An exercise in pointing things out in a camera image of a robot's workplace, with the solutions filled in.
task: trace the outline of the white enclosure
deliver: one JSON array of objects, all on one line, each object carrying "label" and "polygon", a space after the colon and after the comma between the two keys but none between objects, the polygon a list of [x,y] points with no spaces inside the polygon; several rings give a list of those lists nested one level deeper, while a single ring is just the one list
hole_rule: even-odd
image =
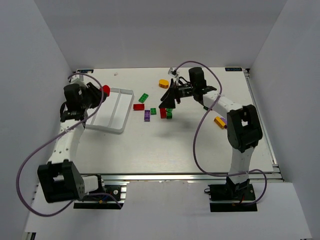
[{"label": "white enclosure", "polygon": [[[0,26],[1,239],[20,239],[24,231],[28,211],[16,193],[16,174],[56,134],[71,70],[174,67],[186,60],[251,68],[281,172],[293,183],[313,239],[320,239],[320,2],[3,1]],[[50,151],[22,173],[29,203],[37,166]]]}]

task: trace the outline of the yellow lego brick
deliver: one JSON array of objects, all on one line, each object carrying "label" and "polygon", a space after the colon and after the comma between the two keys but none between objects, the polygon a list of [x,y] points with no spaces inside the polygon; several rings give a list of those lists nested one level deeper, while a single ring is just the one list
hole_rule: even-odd
[{"label": "yellow lego brick", "polygon": [[169,82],[164,79],[159,80],[159,87],[167,89],[169,87]]},{"label": "yellow lego brick", "polygon": [[226,124],[221,120],[220,117],[216,116],[213,120],[221,129],[224,129]]}]

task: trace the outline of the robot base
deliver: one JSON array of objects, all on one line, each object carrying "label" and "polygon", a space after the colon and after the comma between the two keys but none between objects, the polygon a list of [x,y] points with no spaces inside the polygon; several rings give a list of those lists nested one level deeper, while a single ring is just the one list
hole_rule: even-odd
[{"label": "robot base", "polygon": [[[104,185],[104,188],[99,188],[91,193],[108,193],[111,194],[117,201],[121,200],[121,185]],[[99,202],[105,196],[90,196],[85,195],[81,201],[75,201],[73,204],[74,209],[120,209],[113,200],[108,197],[106,201]]]},{"label": "robot base", "polygon": [[257,204],[247,205],[247,202],[256,200],[256,195],[252,184],[238,198],[232,198],[228,193],[225,184],[209,185],[210,212],[257,212]]}]

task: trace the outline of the white table surface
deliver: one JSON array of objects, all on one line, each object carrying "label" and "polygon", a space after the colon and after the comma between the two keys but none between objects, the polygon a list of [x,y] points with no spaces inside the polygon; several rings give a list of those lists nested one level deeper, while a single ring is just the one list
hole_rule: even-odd
[{"label": "white table surface", "polygon": [[[186,79],[189,79],[188,69],[180,69],[180,75]],[[211,69],[219,77],[222,93],[226,97],[242,105],[253,103],[243,72],[226,72],[223,67]],[[208,85],[219,86],[207,70],[204,73]],[[138,99],[143,93],[149,94],[144,103],[145,109],[157,108],[157,115],[152,115],[150,122],[144,122],[144,111],[131,109],[121,134],[86,129],[74,159],[80,173],[200,172],[194,163],[192,143],[205,110],[192,97],[182,98],[181,104],[177,104],[172,112],[172,119],[160,119],[158,106],[166,89],[159,87],[159,80],[170,80],[168,68],[95,69],[92,76],[102,85],[133,90],[134,104],[139,104]],[[220,129],[213,122],[217,115],[212,112],[205,119],[197,138],[196,155],[206,171],[228,172],[232,147],[228,142],[227,130]],[[250,169],[273,171],[271,154],[264,137],[252,155]]]},{"label": "white table surface", "polygon": [[[121,210],[73,209],[53,217],[30,213],[35,240],[299,240],[311,238],[292,183],[269,183],[257,212],[210,212],[205,182],[131,182]],[[263,183],[253,183],[260,195]],[[33,208],[53,213],[39,187]]]}]

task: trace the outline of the plastic tray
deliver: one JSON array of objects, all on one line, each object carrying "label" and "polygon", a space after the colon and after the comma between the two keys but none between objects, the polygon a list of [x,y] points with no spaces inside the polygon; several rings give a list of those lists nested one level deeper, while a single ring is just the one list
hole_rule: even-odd
[{"label": "plastic tray", "polygon": [[[102,103],[99,111],[86,122],[85,127],[110,133],[122,133],[125,130],[129,112],[134,100],[134,91],[110,88],[110,96]],[[95,109],[88,109],[88,115]]]}]

